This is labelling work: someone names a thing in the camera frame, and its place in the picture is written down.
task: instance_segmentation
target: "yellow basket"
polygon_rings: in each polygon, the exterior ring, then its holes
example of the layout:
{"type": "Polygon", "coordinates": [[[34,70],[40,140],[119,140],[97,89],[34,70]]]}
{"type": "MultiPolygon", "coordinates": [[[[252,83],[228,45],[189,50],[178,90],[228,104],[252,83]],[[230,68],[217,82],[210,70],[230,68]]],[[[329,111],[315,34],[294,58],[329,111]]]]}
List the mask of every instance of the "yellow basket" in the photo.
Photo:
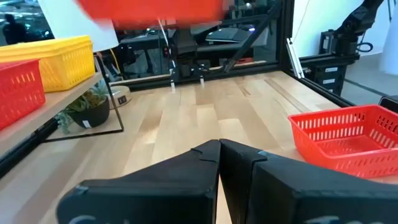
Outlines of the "yellow basket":
{"type": "Polygon", "coordinates": [[[0,47],[0,63],[39,58],[45,92],[69,90],[95,73],[89,36],[0,47]]]}

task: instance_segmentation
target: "wooden table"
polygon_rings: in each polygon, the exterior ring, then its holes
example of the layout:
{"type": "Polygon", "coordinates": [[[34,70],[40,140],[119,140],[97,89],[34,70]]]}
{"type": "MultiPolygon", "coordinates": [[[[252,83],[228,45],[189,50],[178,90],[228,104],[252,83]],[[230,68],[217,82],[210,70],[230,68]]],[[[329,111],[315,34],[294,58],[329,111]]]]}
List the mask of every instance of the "wooden table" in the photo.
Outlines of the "wooden table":
{"type": "MultiPolygon", "coordinates": [[[[80,181],[120,177],[209,139],[302,160],[287,116],[337,108],[282,72],[131,94],[120,108],[123,133],[41,144],[1,179],[0,223],[54,224],[59,199],[80,181]]],[[[218,203],[217,223],[231,223],[221,185],[218,203]]]]}
{"type": "Polygon", "coordinates": [[[100,73],[67,91],[46,93],[45,104],[16,123],[0,131],[0,157],[32,134],[58,112],[102,79],[100,73]]]}

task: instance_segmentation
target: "floor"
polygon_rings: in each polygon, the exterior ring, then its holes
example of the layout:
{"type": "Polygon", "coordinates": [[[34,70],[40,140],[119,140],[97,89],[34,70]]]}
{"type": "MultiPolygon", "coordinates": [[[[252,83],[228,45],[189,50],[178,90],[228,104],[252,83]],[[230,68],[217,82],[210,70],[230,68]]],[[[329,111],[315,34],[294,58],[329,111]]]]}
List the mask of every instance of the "floor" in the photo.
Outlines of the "floor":
{"type": "MultiPolygon", "coordinates": [[[[288,115],[337,108],[282,72],[131,95],[120,109],[125,132],[41,144],[1,179],[0,223],[54,224],[58,201],[82,180],[120,177],[209,139],[227,138],[302,160],[288,115]]],[[[376,180],[398,184],[396,177],[376,180]]],[[[231,223],[219,189],[217,223],[231,223]]]]}
{"type": "Polygon", "coordinates": [[[379,71],[381,54],[362,56],[349,65],[341,96],[357,105],[378,104],[383,95],[398,95],[398,76],[379,71]]]}

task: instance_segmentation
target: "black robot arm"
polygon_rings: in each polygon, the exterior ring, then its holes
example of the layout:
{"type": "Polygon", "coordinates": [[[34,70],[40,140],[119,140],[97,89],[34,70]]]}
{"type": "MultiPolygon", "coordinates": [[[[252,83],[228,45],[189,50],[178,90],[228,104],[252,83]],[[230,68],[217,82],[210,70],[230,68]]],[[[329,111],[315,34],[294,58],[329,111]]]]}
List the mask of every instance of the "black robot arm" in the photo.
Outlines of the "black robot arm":
{"type": "Polygon", "coordinates": [[[355,54],[358,47],[358,37],[372,27],[377,10],[384,0],[364,0],[334,31],[334,53],[337,55],[355,54]]]}

